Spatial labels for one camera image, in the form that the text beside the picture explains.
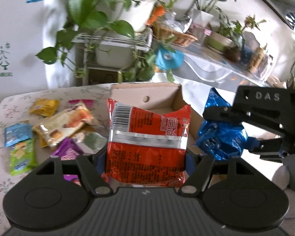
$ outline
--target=barcode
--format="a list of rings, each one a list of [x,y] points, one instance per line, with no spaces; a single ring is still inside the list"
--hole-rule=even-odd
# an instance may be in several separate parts
[[[115,104],[111,120],[112,130],[129,131],[131,108],[131,106]]]

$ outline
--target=orange bag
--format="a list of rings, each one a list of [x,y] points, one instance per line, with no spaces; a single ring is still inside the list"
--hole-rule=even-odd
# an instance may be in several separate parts
[[[182,185],[191,107],[158,115],[112,99],[107,106],[106,174],[123,183]]]

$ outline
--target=green flower pot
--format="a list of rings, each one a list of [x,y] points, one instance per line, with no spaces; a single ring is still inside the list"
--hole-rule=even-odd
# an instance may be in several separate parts
[[[224,53],[227,49],[234,46],[233,41],[220,34],[212,32],[210,36],[207,37],[207,46],[213,48],[219,53]]]

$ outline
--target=bottle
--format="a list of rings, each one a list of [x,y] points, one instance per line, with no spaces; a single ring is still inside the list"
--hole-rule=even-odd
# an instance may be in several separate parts
[[[265,54],[266,54],[266,48],[268,44],[266,44],[263,48],[258,47],[256,51],[254,52],[251,60],[249,61],[247,70],[251,72],[252,74],[256,73],[258,70],[258,67],[260,66]]]

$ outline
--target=wicker basket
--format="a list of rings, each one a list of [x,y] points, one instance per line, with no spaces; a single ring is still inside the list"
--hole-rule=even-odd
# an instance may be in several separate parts
[[[183,48],[188,47],[194,41],[198,40],[197,37],[191,35],[190,33],[186,33],[186,34],[179,33],[177,31],[162,27],[157,24],[152,25],[152,30],[153,30],[153,36],[160,41],[163,39],[166,40],[171,34],[174,34],[175,40],[173,41],[173,44]]]

